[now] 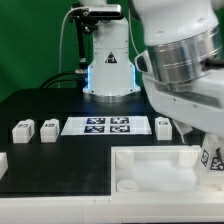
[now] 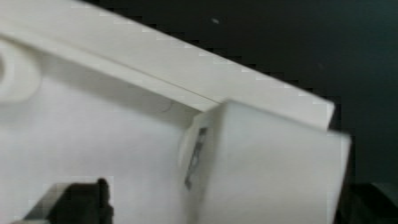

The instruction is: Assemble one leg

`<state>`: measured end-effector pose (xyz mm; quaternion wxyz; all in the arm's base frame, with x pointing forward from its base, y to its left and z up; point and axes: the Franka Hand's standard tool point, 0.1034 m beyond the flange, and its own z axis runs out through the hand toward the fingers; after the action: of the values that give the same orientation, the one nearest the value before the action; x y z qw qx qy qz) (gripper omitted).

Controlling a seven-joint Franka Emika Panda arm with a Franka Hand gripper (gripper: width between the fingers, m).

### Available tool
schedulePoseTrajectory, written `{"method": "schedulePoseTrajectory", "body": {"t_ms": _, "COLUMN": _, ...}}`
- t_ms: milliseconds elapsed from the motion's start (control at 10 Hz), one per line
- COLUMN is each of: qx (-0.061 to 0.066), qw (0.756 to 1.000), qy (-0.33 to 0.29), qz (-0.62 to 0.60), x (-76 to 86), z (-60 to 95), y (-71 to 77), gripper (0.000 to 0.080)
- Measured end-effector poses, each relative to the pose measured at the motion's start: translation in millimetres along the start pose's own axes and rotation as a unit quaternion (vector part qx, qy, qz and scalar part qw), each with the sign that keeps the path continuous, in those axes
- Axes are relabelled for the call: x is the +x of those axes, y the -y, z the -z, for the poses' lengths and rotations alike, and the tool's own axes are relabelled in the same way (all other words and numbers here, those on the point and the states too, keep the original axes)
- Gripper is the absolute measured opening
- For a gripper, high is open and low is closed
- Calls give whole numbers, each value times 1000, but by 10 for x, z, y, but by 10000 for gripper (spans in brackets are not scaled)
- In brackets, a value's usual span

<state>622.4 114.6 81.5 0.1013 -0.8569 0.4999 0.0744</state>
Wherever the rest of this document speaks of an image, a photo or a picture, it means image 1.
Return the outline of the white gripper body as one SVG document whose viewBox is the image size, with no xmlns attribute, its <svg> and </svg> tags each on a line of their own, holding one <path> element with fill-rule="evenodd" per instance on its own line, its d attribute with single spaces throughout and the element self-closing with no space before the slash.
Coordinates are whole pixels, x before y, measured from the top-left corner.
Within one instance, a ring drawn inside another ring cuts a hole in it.
<svg viewBox="0 0 224 224">
<path fill-rule="evenodd" d="M 142 73 L 148 100 L 155 111 L 224 137 L 224 69 L 210 70 L 206 76 L 196 79 L 189 92 L 171 92 L 159 87 L 147 51 L 135 58 L 135 65 Z"/>
</svg>

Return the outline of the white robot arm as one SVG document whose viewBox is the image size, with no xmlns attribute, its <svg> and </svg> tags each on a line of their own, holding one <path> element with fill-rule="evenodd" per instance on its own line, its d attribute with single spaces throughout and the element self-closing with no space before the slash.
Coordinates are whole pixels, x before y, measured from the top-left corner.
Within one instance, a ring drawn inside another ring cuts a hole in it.
<svg viewBox="0 0 224 224">
<path fill-rule="evenodd" d="M 135 59 L 152 107 L 224 137 L 224 65 L 212 0 L 130 0 L 146 50 Z"/>
</svg>

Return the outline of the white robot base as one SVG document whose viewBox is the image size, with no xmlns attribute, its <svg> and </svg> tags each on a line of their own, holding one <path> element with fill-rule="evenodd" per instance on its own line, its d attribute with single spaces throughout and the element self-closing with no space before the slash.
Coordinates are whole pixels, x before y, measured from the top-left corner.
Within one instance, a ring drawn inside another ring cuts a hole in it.
<svg viewBox="0 0 224 224">
<path fill-rule="evenodd" d="M 118 103 L 136 96 L 135 66 L 129 60 L 129 28 L 126 18 L 99 22 L 93 32 L 93 61 L 87 69 L 84 97 L 102 103 Z"/>
</svg>

